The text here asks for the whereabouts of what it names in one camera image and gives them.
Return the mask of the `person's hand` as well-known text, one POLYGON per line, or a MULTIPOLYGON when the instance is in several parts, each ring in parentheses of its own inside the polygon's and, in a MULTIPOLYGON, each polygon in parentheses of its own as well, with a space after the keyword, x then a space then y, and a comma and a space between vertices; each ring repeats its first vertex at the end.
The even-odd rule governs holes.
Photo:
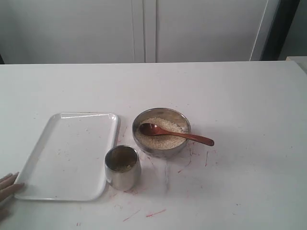
POLYGON ((0 179, 0 220, 4 220, 10 214, 5 207, 5 202, 12 197, 16 192, 24 187, 24 183, 16 183, 19 172, 9 173, 0 179))

